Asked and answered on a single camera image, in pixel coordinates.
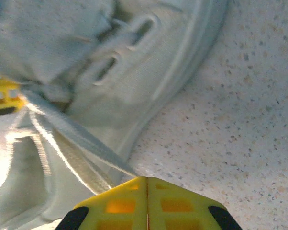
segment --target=canvas shoe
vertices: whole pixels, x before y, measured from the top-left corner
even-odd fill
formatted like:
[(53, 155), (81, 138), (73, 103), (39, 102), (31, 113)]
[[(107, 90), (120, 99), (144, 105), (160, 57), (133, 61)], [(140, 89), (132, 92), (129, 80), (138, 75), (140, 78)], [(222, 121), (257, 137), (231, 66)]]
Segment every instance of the canvas shoe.
[(0, 71), (26, 107), (7, 135), (0, 230), (116, 186), (147, 122), (218, 33), (226, 0), (0, 0)]

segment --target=white shoelace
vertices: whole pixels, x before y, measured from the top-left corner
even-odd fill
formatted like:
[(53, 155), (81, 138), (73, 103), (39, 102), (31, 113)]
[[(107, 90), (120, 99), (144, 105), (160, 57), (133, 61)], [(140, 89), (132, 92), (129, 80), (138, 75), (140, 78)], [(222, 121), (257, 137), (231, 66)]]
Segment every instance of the white shoelace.
[[(102, 43), (92, 53), (89, 59), (99, 59), (101, 56), (108, 54), (118, 46), (126, 47), (127, 45), (131, 45), (136, 39), (137, 35), (135, 33), (118, 35), (114, 39)], [(97, 73), (98, 69), (104, 67), (108, 61), (109, 60), (99, 60), (96, 66), (92, 66), (97, 69), (97, 71), (94, 72)], [(80, 84), (78, 84), (78, 88), (74, 90), (79, 91), (82, 87), (86, 87), (87, 85), (90, 85), (90, 83), (93, 84), (92, 81), (96, 78), (97, 77), (86, 75), (85, 73), (82, 74), (82, 76), (77, 79), (77, 81), (80, 81)], [(135, 171), (110, 148), (49, 102), (54, 101), (52, 99), (58, 101), (58, 98), (63, 102), (68, 101), (71, 93), (67, 88), (65, 89), (62, 85), (38, 86), (36, 83), (26, 82), (21, 86), (21, 93), (26, 101), (26, 108), (24, 109), (23, 116), (26, 113), (29, 113), (31, 122), (36, 130), (16, 130), (14, 125), (14, 130), (7, 136), (7, 143), (11, 154), (13, 154), (13, 142), (16, 141), (16, 138), (30, 136), (38, 149), (44, 172), (48, 173), (49, 167), (47, 166), (47, 156), (41, 141), (42, 136), (56, 150), (57, 154), (73, 174), (84, 184), (84, 186), (95, 194), (104, 192), (115, 185), (107, 174), (96, 164), (91, 162), (82, 151), (93, 154), (100, 161), (121, 172), (130, 176), (137, 176)], [(52, 129), (77, 146), (79, 151), (62, 152), (54, 138)]]

